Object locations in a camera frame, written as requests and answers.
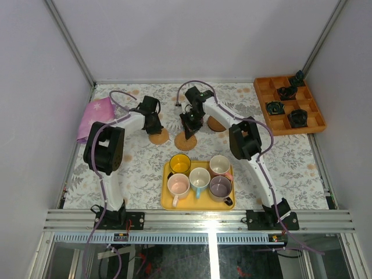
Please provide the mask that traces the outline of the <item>woven rattan coaster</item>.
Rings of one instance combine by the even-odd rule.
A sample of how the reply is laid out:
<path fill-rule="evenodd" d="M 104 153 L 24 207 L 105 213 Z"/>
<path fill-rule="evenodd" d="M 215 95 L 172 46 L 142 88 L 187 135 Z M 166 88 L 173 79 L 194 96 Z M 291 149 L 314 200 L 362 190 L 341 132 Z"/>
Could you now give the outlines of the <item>woven rattan coaster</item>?
<path fill-rule="evenodd" d="M 181 132 L 175 137 L 174 144 L 181 151 L 190 151 L 196 147 L 197 138 L 193 135 L 191 138 L 186 139 L 185 132 Z"/>
<path fill-rule="evenodd" d="M 149 135 L 149 140 L 155 145 L 162 145 L 169 140 L 169 132 L 162 128 L 160 134 Z"/>

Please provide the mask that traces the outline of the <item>brown wooden coaster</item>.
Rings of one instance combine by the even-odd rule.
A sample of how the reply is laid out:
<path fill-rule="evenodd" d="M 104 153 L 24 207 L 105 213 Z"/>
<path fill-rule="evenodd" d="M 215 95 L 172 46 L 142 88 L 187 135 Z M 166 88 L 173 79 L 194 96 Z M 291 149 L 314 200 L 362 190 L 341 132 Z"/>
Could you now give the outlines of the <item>brown wooden coaster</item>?
<path fill-rule="evenodd" d="M 207 121 L 207 124 L 208 124 L 208 127 L 214 131 L 214 132 L 217 132 L 217 133 L 220 133 L 220 132 L 223 132 L 223 131 L 226 131 L 226 128 L 221 124 L 219 123 L 214 117 L 212 116 L 209 116 L 208 118 L 208 121 Z"/>

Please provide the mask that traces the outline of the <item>cream mug pink outside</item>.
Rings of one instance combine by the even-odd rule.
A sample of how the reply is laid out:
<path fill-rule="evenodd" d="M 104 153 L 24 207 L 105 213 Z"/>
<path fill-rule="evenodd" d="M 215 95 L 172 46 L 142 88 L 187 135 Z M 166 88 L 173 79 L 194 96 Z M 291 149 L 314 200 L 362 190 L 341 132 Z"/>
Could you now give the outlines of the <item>cream mug pink outside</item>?
<path fill-rule="evenodd" d="M 230 161 L 223 155 L 216 155 L 209 161 L 209 168 L 215 176 L 225 176 L 230 181 L 233 181 L 230 167 Z"/>

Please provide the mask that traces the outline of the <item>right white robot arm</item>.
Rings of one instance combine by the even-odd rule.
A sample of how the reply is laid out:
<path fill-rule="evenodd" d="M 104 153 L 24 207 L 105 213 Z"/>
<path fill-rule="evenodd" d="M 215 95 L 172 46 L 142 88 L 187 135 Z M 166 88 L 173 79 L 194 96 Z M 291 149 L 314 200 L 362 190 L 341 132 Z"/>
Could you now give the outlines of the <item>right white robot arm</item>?
<path fill-rule="evenodd" d="M 271 229 L 280 228 L 291 214 L 291 208 L 287 200 L 277 192 L 263 161 L 262 156 L 267 150 L 262 149 L 257 125 L 269 133 L 269 147 L 273 146 L 273 132 L 254 118 L 244 118 L 233 112 L 218 101 L 214 90 L 200 92 L 197 87 L 191 87 L 186 91 L 185 97 L 190 105 L 190 108 L 180 114 L 185 139 L 190 139 L 202 127 L 204 115 L 213 117 L 227 129 L 231 153 L 236 159 L 247 161 L 248 170 L 258 187 L 266 225 Z"/>

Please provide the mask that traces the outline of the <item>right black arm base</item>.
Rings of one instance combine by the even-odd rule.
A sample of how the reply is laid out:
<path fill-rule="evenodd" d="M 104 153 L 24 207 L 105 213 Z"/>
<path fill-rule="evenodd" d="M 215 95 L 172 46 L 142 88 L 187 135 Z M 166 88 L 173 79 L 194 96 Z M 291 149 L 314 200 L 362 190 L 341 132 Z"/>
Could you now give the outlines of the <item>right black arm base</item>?
<path fill-rule="evenodd" d="M 287 230 L 299 230 L 297 214 L 291 211 L 289 203 L 282 198 L 277 204 L 278 213 L 281 217 L 281 222 Z M 246 221 L 248 230 L 251 231 L 268 231 L 268 230 L 283 230 L 281 223 L 278 221 L 274 205 L 270 208 L 263 206 L 263 211 L 246 211 Z"/>

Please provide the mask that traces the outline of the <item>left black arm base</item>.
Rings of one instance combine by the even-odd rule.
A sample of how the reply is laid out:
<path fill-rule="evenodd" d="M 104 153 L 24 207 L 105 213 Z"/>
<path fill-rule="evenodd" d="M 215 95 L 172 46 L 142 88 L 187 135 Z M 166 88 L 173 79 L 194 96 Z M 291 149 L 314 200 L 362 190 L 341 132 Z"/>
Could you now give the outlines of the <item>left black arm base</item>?
<path fill-rule="evenodd" d="M 106 210 L 98 230 L 139 231 L 144 229 L 145 213 L 126 211 L 125 203 L 118 211 Z"/>

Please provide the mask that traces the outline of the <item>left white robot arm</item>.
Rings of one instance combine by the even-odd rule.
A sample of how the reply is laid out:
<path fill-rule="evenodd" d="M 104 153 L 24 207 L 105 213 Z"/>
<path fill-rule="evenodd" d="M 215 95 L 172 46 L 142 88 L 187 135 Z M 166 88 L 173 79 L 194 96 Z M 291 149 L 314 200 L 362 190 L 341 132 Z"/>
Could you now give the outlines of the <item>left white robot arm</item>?
<path fill-rule="evenodd" d="M 110 211 L 107 222 L 114 229 L 123 228 L 127 222 L 127 215 L 119 210 L 124 205 L 124 196 L 116 173 L 123 159 L 125 137 L 139 130 L 148 135 L 160 134 L 163 129 L 160 111 L 160 101 L 146 95 L 124 117 L 108 124 L 96 121 L 91 126 L 83 159 L 99 178 L 103 208 Z"/>

